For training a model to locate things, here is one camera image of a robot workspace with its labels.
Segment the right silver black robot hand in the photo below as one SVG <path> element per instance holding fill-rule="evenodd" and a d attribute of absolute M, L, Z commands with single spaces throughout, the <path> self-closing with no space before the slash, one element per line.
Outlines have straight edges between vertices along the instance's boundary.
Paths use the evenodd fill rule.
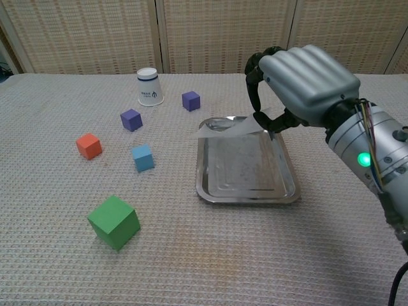
<path fill-rule="evenodd" d="M 332 108 L 359 97 L 360 80 L 314 45 L 256 52 L 247 60 L 244 73 L 254 119 L 263 129 L 275 133 L 299 125 L 328 129 Z M 275 119 L 261 109 L 261 82 L 285 107 Z"/>

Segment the translucent white paper sheet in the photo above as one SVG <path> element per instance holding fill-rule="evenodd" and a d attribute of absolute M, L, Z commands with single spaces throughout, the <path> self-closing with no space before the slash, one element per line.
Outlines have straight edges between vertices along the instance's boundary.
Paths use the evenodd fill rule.
<path fill-rule="evenodd" d="M 193 138 L 233 138 L 264 131 L 251 113 L 248 116 L 213 117 L 204 120 Z"/>

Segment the stainless steel tray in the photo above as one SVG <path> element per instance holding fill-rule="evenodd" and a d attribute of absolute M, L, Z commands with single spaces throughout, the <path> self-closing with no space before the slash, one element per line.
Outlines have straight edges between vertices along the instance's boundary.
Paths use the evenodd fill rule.
<path fill-rule="evenodd" d="M 198 139 L 196 191 L 216 204 L 289 204 L 300 183 L 283 137 L 264 130 Z"/>

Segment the woven bamboo screen panel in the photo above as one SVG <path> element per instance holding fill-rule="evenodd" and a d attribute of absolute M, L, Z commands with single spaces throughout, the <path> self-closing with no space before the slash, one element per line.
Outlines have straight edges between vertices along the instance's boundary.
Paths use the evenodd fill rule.
<path fill-rule="evenodd" d="M 0 23 L 0 57 L 3 59 L 1 62 L 5 62 L 6 65 L 11 69 L 13 74 L 24 73 L 23 67 L 21 66 L 14 49 L 10 44 L 10 40 Z"/>
<path fill-rule="evenodd" d="M 155 0 L 0 0 L 19 73 L 162 72 Z"/>
<path fill-rule="evenodd" d="M 242 73 L 286 48 L 297 0 L 154 0 L 164 73 Z"/>
<path fill-rule="evenodd" d="M 383 74 L 408 27 L 408 0 L 296 0 L 289 47 L 315 45 L 353 73 Z"/>

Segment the purple foam cube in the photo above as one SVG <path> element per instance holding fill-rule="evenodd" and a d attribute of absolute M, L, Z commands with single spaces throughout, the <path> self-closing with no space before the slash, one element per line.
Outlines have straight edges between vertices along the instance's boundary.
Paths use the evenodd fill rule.
<path fill-rule="evenodd" d="M 183 93 L 182 106 L 189 112 L 199 109 L 201 106 L 200 96 L 194 91 Z"/>
<path fill-rule="evenodd" d="M 124 128 L 130 132 L 136 131 L 143 126 L 140 113 L 132 108 L 121 113 L 120 118 Z"/>

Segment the white paper cup blue print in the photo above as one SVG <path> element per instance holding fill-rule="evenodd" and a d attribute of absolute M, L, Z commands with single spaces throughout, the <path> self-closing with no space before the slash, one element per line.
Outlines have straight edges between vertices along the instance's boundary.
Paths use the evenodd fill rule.
<path fill-rule="evenodd" d="M 143 106 L 156 106 L 164 101 L 156 68 L 141 68 L 136 72 L 138 80 L 138 102 Z"/>

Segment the light blue foam cube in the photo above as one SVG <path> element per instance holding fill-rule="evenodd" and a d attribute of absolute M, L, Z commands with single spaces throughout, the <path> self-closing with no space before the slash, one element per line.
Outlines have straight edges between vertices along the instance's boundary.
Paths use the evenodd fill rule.
<path fill-rule="evenodd" d="M 155 167 L 152 151 L 147 144 L 134 147 L 131 152 L 138 173 Z"/>

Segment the beige woven tablecloth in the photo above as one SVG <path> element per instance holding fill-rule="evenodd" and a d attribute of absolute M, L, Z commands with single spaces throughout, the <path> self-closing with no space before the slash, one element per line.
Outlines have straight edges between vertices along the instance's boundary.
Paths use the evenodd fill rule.
<path fill-rule="evenodd" d="M 245 77 L 161 75 L 142 107 L 134 75 L 15 75 L 0 84 L 0 306 L 384 306 L 408 260 L 376 198 L 324 131 L 283 133 L 301 185 L 292 205 L 209 205 L 196 194 L 209 117 L 247 115 Z M 182 106 L 194 91 L 201 106 Z M 143 126 L 130 132 L 121 113 Z M 92 133 L 102 153 L 82 156 Z M 132 148 L 155 167 L 138 173 Z M 141 229 L 116 251 L 87 216 L 110 196 Z"/>

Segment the orange foam cube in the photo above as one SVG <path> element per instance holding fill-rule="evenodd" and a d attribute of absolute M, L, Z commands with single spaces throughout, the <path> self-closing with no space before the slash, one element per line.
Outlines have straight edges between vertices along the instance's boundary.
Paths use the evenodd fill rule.
<path fill-rule="evenodd" d="M 79 153 L 87 160 L 102 153 L 100 140 L 92 133 L 87 133 L 76 140 L 76 145 Z"/>

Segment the large green foam cube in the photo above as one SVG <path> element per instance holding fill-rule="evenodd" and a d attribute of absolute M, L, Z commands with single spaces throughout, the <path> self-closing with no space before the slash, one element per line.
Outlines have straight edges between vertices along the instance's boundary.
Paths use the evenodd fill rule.
<path fill-rule="evenodd" d="M 96 235 L 120 251 L 141 229 L 136 210 L 117 196 L 110 196 L 88 216 Z"/>

